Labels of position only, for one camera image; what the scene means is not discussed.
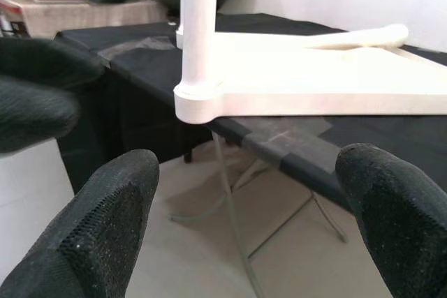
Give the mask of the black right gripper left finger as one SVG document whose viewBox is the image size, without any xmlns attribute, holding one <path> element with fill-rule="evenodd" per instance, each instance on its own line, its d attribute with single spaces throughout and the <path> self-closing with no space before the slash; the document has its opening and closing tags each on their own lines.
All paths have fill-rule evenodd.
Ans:
<svg viewBox="0 0 447 298">
<path fill-rule="evenodd" d="M 1 284 L 2 297 L 125 297 L 159 182 L 148 149 L 101 166 Z"/>
</svg>

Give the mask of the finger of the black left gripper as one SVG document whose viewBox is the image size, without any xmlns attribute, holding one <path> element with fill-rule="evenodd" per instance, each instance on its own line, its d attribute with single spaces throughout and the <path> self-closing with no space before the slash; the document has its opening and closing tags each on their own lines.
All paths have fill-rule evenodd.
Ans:
<svg viewBox="0 0 447 298">
<path fill-rule="evenodd" d="M 96 57 L 70 45 L 47 39 L 1 39 L 2 75 L 69 89 L 93 82 L 102 73 Z"/>
<path fill-rule="evenodd" d="M 1 153 L 10 154 L 72 131 L 80 108 L 69 94 L 1 77 Z"/>
</svg>

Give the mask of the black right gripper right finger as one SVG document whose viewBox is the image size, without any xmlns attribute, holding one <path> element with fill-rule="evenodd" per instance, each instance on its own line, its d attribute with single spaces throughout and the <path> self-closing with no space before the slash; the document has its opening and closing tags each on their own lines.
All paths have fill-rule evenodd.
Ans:
<svg viewBox="0 0 447 298">
<path fill-rule="evenodd" d="M 342 148 L 337 180 L 393 297 L 446 296 L 446 192 L 371 144 Z"/>
</svg>

